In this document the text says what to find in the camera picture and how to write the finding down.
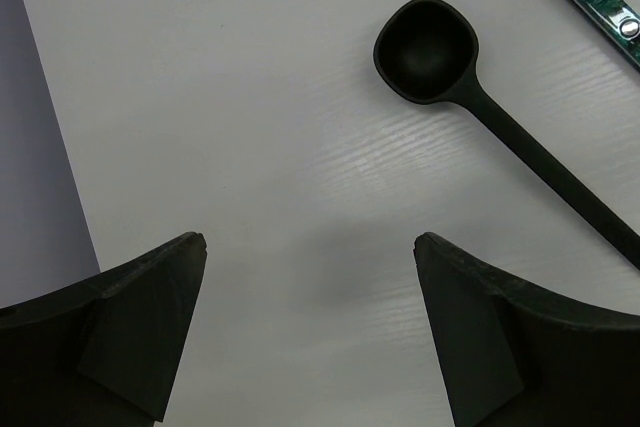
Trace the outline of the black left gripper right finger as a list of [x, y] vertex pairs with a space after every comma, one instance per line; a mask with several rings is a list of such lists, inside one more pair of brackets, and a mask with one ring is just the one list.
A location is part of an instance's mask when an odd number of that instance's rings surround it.
[[636, 426], [639, 318], [552, 292], [435, 233], [414, 258], [457, 426]]

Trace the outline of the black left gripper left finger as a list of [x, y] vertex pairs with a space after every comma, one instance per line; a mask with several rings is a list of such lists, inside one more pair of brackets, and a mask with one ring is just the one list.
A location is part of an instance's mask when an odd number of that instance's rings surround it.
[[4, 426], [164, 420], [204, 278], [187, 232], [140, 257], [1, 310]]

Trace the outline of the black silicone spoon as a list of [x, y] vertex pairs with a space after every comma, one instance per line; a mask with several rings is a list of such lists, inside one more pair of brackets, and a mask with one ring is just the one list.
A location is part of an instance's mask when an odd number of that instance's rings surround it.
[[469, 21], [443, 0], [411, 0], [381, 29], [373, 62], [401, 98], [421, 106], [455, 104], [468, 111], [631, 265], [639, 235], [483, 89], [479, 41]]

